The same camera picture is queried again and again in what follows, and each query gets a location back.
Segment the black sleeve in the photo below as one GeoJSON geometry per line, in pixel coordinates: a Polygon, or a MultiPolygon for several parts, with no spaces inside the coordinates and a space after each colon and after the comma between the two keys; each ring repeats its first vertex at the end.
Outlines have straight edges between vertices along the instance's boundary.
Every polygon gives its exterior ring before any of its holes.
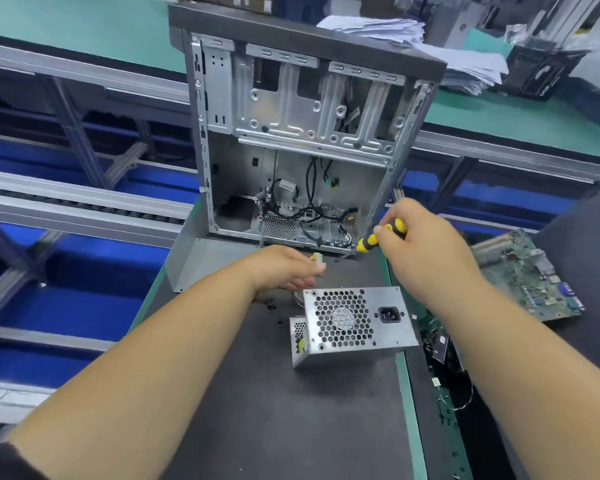
{"type": "Polygon", "coordinates": [[[0,480],[48,480],[10,443],[0,443],[0,480]]]}

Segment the circuit board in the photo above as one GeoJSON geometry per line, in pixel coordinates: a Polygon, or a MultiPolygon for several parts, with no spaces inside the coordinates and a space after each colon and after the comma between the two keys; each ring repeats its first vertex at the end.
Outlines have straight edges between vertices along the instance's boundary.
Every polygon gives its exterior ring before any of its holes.
{"type": "Polygon", "coordinates": [[[581,315],[582,302],[522,229],[471,247],[482,275],[544,322],[581,315]]]}

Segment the paper stack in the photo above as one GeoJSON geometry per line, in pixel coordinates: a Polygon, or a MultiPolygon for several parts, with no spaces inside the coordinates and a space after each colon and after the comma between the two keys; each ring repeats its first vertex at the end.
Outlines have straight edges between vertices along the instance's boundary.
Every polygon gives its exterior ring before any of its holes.
{"type": "Polygon", "coordinates": [[[425,43],[417,43],[413,47],[447,63],[442,86],[473,96],[495,84],[502,84],[502,74],[509,73],[507,61],[502,54],[433,47],[425,43]]]}
{"type": "Polygon", "coordinates": [[[421,43],[424,33],[424,23],[408,18],[383,20],[362,16],[329,15],[318,23],[318,27],[404,45],[421,43]]]}

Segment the ventilation grille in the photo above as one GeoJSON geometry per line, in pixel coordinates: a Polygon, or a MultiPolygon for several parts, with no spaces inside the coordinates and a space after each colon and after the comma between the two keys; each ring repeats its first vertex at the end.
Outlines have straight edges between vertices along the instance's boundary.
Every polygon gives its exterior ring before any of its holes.
{"type": "Polygon", "coordinates": [[[332,347],[352,347],[373,343],[374,330],[368,317],[364,290],[325,291],[315,297],[318,337],[332,347]]]}
{"type": "Polygon", "coordinates": [[[306,330],[306,322],[294,323],[294,333],[296,334],[296,340],[302,339],[303,333],[306,330]]]}
{"type": "Polygon", "coordinates": [[[296,226],[282,217],[265,217],[264,221],[260,221],[258,224],[259,233],[262,233],[263,226],[264,235],[267,237],[277,237],[291,241],[296,236],[296,226]]]}

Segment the screwdriver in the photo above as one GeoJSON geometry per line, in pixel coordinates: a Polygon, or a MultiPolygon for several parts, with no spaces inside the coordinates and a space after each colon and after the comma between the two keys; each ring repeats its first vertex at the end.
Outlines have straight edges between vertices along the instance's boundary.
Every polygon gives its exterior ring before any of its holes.
{"type": "MultiPolygon", "coordinates": [[[[407,236],[407,225],[401,219],[394,219],[391,222],[387,222],[384,227],[391,229],[400,239],[404,239],[407,236]]],[[[364,239],[360,239],[356,250],[360,253],[368,253],[376,247],[378,247],[378,238],[376,234],[371,234],[364,239]]]]}

